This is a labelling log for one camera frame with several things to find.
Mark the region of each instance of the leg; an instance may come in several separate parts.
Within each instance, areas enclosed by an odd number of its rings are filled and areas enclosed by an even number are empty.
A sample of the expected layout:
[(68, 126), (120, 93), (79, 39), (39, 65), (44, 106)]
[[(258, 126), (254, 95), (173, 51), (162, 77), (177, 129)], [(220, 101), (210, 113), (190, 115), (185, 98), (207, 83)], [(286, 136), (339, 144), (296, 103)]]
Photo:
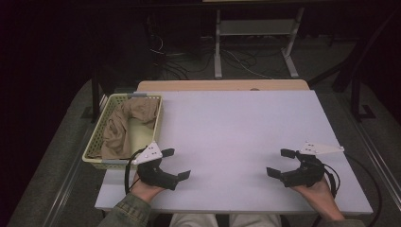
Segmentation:
[(281, 227), (281, 219), (278, 215), (244, 215), (231, 214), (231, 227)]
[(174, 214), (170, 227), (218, 227), (213, 214)]

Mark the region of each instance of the person's hand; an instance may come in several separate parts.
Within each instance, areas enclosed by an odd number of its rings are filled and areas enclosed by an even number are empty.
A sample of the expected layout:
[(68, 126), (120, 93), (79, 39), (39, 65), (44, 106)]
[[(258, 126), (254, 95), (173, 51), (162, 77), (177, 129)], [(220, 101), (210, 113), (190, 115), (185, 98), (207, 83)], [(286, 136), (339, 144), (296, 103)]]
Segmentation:
[(133, 181), (136, 183), (132, 186), (131, 193), (147, 203), (150, 203), (157, 194), (165, 190), (162, 187), (150, 186), (146, 183), (143, 183), (141, 180), (139, 180), (138, 174), (135, 174)]
[(344, 216), (336, 205), (325, 177), (311, 187), (294, 186), (293, 190), (299, 192), (316, 210), (324, 220), (343, 220)]

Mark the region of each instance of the metal stand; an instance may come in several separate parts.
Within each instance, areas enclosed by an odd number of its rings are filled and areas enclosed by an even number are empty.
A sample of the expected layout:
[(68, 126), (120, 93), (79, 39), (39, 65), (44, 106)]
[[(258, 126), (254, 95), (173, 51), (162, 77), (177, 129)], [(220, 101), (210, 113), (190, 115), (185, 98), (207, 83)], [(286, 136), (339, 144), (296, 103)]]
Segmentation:
[(282, 54), (291, 77), (294, 79), (298, 78), (299, 75), (290, 54), (297, 37), (304, 10), (305, 8), (298, 9), (295, 19), (221, 21), (220, 10), (218, 9), (216, 19), (215, 78), (222, 79), (220, 36), (229, 35), (289, 35), (288, 44), (283, 48)]

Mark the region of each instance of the tabletop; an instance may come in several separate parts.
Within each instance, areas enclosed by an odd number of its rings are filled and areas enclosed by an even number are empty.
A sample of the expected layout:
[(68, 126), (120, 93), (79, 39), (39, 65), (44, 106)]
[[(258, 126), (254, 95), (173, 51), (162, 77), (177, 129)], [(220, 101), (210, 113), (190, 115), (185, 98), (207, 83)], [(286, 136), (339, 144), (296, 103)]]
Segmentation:
[[(191, 170), (189, 179), (175, 191), (166, 190), (155, 198), (153, 209), (168, 213), (313, 212), (299, 194), (266, 173), (267, 166), (282, 171), (299, 167), (297, 160), (281, 157), (280, 148), (300, 149), (305, 140), (339, 146), (316, 94), (304, 81), (144, 81), (138, 91), (159, 93), (164, 99), (158, 144), (176, 152), (162, 161), (161, 168), (172, 174)], [(340, 210), (371, 213), (344, 155), (319, 158), (340, 175)], [(96, 208), (110, 209), (124, 197), (123, 175), (121, 170), (107, 171)]]

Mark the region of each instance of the towel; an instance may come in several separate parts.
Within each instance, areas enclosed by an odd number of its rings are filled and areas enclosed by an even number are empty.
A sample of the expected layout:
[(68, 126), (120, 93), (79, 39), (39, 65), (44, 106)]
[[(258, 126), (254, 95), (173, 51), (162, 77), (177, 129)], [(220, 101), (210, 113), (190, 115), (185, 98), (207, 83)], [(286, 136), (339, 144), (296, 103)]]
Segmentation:
[(137, 118), (150, 129), (154, 128), (159, 107), (158, 98), (136, 97), (115, 107), (107, 120), (100, 150), (102, 159), (128, 159), (132, 156), (128, 121)]

